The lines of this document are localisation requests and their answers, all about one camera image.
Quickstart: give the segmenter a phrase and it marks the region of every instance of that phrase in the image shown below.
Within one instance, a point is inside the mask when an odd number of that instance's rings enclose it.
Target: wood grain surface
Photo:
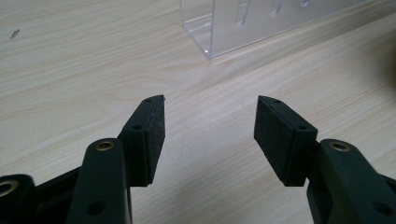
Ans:
[[[134,223],[312,223],[253,139],[278,98],[396,178],[396,3],[380,0],[209,61],[177,0],[0,1],[0,175],[41,184],[164,94],[153,185]]]

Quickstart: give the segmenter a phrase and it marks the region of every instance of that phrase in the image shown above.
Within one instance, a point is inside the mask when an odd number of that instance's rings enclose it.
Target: transparent plastic container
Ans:
[[[211,59],[369,1],[180,0],[180,11],[184,28]]]

